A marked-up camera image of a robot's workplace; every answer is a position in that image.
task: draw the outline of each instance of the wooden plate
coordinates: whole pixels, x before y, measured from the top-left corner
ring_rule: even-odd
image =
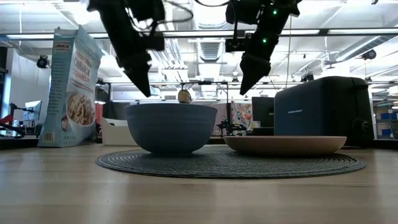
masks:
[[[226,136],[233,150],[265,156],[320,156],[335,152],[347,140],[341,136]]]

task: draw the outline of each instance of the ceramic bowl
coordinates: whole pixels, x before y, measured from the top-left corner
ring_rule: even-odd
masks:
[[[132,138],[156,154],[189,154],[203,147],[215,125],[217,109],[193,104],[151,103],[126,108]]]

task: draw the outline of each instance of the table surface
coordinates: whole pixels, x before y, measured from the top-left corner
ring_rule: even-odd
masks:
[[[0,151],[0,223],[398,223],[395,151],[340,151],[367,168],[302,179],[174,179],[95,164],[130,149]]]

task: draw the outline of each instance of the woven placemat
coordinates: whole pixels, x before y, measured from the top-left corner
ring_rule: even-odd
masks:
[[[144,150],[100,156],[104,168],[142,175],[217,179],[276,179],[344,174],[366,163],[343,154],[324,157],[256,157],[228,147],[204,147],[190,156],[164,157]]]

